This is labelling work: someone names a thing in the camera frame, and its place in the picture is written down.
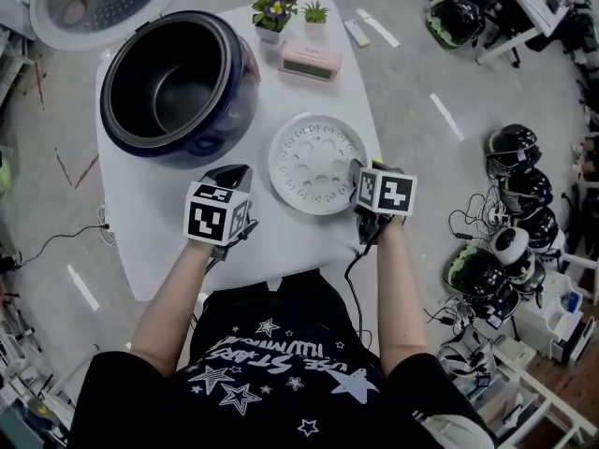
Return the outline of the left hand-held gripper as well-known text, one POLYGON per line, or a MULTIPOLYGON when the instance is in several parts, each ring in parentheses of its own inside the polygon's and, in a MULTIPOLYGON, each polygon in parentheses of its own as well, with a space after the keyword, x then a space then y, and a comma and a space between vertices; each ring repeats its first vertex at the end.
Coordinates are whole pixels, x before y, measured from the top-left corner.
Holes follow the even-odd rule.
POLYGON ((190 240, 210 244, 213 260, 225 260, 256 228, 256 220, 250 217, 252 179, 249 166, 226 165, 209 170, 188 187, 183 233, 190 240))

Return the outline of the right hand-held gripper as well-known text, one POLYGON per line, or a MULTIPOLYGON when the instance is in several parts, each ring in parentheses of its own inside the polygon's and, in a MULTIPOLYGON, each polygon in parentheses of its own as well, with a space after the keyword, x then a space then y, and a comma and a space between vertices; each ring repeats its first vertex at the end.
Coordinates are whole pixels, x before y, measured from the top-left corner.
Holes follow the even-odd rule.
POLYGON ((374 244, 395 216, 403 222, 413 213, 416 176, 377 161, 366 167, 358 159, 352 159, 348 182, 349 201, 358 217, 358 238, 362 245, 374 244))

